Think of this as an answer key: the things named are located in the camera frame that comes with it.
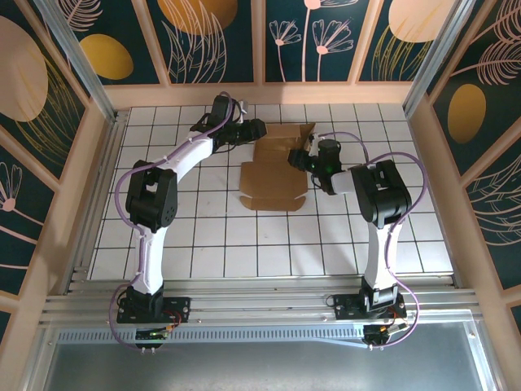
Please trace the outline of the grey metal sheet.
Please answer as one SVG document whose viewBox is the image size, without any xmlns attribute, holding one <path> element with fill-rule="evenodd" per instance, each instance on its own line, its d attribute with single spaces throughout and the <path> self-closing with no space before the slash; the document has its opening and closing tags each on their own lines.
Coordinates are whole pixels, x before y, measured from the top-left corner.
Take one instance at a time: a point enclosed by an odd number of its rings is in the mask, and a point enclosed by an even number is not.
<svg viewBox="0 0 521 391">
<path fill-rule="evenodd" d="M 320 341 L 116 344 L 38 340 L 26 391 L 501 391 L 470 322 L 424 323 L 384 349 Z"/>
</svg>

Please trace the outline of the aluminium cross rail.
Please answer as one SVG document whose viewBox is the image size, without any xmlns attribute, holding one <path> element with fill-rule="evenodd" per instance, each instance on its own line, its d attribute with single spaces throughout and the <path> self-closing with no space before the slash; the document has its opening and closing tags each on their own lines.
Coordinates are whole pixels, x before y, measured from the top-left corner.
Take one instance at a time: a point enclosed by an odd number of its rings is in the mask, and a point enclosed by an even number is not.
<svg viewBox="0 0 521 391">
<path fill-rule="evenodd" d="M 481 316 L 475 292 L 457 288 L 453 277 L 405 275 L 403 282 L 417 295 L 425 319 L 460 319 L 466 312 Z M 105 327 L 118 282 L 73 281 L 63 296 L 46 298 L 40 326 Z M 356 293 L 357 276 L 291 276 L 286 278 L 224 278 L 168 280 L 167 297 L 189 297 L 191 325 L 286 325 L 335 321 L 331 295 Z"/>
</svg>

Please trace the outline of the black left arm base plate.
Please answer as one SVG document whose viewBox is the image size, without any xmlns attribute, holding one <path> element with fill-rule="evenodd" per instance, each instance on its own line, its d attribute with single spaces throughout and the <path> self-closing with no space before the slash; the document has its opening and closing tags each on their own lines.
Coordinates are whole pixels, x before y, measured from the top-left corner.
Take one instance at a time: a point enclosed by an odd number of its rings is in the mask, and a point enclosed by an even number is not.
<svg viewBox="0 0 521 391">
<path fill-rule="evenodd" d="M 120 300 L 118 324 L 187 323 L 190 315 L 189 297 L 160 297 L 139 301 L 136 298 Z"/>
</svg>

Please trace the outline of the aluminium frame post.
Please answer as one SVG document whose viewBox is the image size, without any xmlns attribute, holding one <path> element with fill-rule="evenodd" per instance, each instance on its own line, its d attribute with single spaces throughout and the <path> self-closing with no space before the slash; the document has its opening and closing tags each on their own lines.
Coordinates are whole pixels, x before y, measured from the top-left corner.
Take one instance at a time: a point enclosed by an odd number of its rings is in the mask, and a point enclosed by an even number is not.
<svg viewBox="0 0 521 391">
<path fill-rule="evenodd" d="M 476 3 L 480 1 L 456 0 L 452 5 L 402 104 L 407 120 L 414 114 L 419 102 L 427 91 L 427 87 L 431 84 L 437 70 L 461 34 L 465 23 L 471 19 L 472 11 L 480 9 L 481 5 L 476 6 Z"/>
<path fill-rule="evenodd" d="M 42 18 L 50 27 L 50 31 L 55 35 L 60 47 L 71 60 L 72 66 L 76 69 L 78 76 L 90 92 L 104 118 L 113 124 L 116 121 L 116 110 L 112 106 L 101 81 L 92 69 L 84 51 L 81 49 L 77 37 L 68 26 L 58 3 L 55 0 L 33 1 Z"/>
</svg>

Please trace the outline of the brown cardboard paper box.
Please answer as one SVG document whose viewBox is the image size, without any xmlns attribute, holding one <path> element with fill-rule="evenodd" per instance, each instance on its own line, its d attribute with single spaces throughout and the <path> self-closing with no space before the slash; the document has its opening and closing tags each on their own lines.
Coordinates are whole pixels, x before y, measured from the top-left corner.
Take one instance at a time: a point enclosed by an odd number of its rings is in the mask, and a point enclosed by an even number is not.
<svg viewBox="0 0 521 391">
<path fill-rule="evenodd" d="M 315 124 L 268 124 L 267 134 L 254 144 L 251 161 L 241 164 L 241 204 L 254 211 L 295 212 L 308 192 L 304 171 L 288 162 L 290 151 L 305 149 Z"/>
</svg>

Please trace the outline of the aluminium side rail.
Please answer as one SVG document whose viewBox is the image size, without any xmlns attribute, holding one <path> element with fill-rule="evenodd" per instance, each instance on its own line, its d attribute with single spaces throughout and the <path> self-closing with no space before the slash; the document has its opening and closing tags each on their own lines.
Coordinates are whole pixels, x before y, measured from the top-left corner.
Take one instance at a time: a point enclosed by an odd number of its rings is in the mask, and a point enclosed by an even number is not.
<svg viewBox="0 0 521 391">
<path fill-rule="evenodd" d="M 81 216 L 77 221 L 71 256 L 64 272 L 65 291 L 76 272 L 80 273 L 80 281 L 87 279 L 128 118 L 129 110 L 120 110 L 116 113 L 116 119 L 103 128 L 99 151 L 93 159 L 90 179 L 85 187 L 87 198 L 80 209 Z"/>
</svg>

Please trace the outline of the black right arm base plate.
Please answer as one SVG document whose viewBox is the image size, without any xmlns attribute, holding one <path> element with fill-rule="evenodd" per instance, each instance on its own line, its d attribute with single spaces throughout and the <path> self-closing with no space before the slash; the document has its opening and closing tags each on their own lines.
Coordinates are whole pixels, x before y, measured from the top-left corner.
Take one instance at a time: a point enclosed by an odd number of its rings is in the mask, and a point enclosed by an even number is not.
<svg viewBox="0 0 521 391">
<path fill-rule="evenodd" d="M 364 302 L 359 294 L 338 294 L 333 296 L 333 308 L 337 320 L 376 320 L 407 318 L 407 310 L 403 296 L 397 295 L 396 303 L 381 309 L 366 311 Z"/>
</svg>

